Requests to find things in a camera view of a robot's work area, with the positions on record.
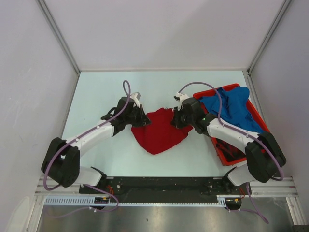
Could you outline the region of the red pleated skirt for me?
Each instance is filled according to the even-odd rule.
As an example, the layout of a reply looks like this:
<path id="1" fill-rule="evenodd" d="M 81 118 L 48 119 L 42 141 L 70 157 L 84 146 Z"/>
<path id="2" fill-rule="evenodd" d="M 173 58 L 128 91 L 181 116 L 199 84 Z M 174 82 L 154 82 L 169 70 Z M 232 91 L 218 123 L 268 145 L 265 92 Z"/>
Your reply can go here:
<path id="1" fill-rule="evenodd" d="M 138 144 L 146 152 L 157 155 L 169 150 L 187 138 L 192 126 L 178 129 L 171 125 L 173 118 L 172 109 L 160 108 L 155 112 L 147 114 L 151 123 L 143 127 L 132 127 L 133 133 Z"/>

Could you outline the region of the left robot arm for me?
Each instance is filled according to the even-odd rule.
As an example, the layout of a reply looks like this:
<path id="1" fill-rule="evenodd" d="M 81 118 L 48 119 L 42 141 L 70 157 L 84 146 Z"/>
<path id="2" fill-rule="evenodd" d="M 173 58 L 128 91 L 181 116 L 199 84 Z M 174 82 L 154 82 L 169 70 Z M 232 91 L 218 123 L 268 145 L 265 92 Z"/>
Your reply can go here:
<path id="1" fill-rule="evenodd" d="M 44 188 L 54 190 L 47 185 L 47 179 L 51 178 L 57 182 L 57 187 L 88 185 L 94 192 L 102 193 L 107 187 L 103 172 L 94 167 L 81 166 L 81 157 L 103 140 L 114 137 L 127 125 L 143 127 L 148 124 L 150 120 L 140 104 L 140 93 L 135 92 L 122 97 L 118 105 L 101 117 L 97 125 L 81 135 L 67 140 L 59 137 L 53 139 L 41 167 Z"/>

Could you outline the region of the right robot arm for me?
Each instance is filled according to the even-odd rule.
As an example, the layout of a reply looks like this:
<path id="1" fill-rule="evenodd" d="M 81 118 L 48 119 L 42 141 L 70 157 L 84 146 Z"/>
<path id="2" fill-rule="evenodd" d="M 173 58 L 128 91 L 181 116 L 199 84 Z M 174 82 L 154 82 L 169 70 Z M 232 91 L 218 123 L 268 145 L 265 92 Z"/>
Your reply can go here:
<path id="1" fill-rule="evenodd" d="M 213 114 L 206 114 L 198 100 L 186 94 L 177 94 L 174 99 L 178 106 L 172 110 L 172 126 L 178 129 L 192 126 L 198 134 L 227 142 L 246 155 L 246 164 L 226 173 L 227 179 L 223 181 L 226 193 L 234 194 L 247 182 L 266 183 L 275 174 L 284 176 L 281 168 L 286 164 L 286 158 L 272 133 L 244 130 Z"/>

